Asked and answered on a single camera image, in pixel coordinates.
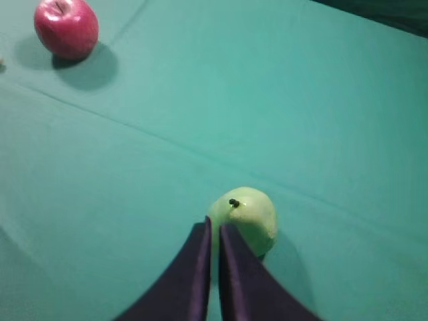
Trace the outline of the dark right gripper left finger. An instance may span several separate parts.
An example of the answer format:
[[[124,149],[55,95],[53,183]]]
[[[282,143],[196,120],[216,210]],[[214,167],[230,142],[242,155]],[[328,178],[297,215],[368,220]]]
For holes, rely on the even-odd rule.
[[[156,282],[117,320],[206,320],[211,283],[211,220],[196,223]]]

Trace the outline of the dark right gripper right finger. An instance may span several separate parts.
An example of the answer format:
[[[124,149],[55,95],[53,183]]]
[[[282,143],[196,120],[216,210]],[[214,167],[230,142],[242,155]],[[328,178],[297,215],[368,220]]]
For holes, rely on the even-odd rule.
[[[219,230],[219,299],[224,320],[319,320],[253,254],[236,226]]]

